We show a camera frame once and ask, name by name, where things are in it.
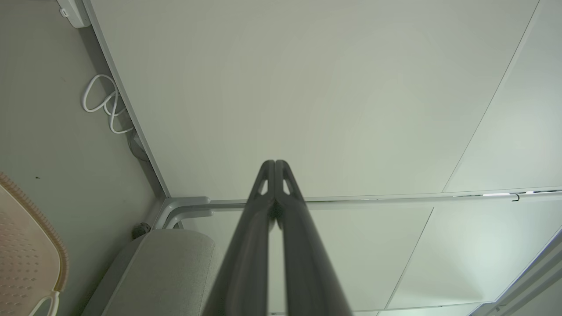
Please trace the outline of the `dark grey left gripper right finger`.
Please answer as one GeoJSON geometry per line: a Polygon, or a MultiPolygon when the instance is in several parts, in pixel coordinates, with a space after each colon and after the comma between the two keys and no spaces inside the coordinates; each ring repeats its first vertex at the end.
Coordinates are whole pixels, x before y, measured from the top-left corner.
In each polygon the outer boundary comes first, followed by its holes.
{"type": "Polygon", "coordinates": [[[277,221],[283,232],[287,314],[350,316],[339,279],[289,164],[276,162],[277,221]]]}

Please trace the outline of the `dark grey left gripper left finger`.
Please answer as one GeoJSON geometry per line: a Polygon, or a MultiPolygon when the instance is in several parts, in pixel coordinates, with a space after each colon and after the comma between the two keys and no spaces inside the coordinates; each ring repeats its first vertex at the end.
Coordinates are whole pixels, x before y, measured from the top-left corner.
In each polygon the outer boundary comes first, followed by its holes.
{"type": "Polygon", "coordinates": [[[267,314],[270,210],[274,205],[275,162],[259,169],[237,228],[223,258],[203,315],[267,314]]]}

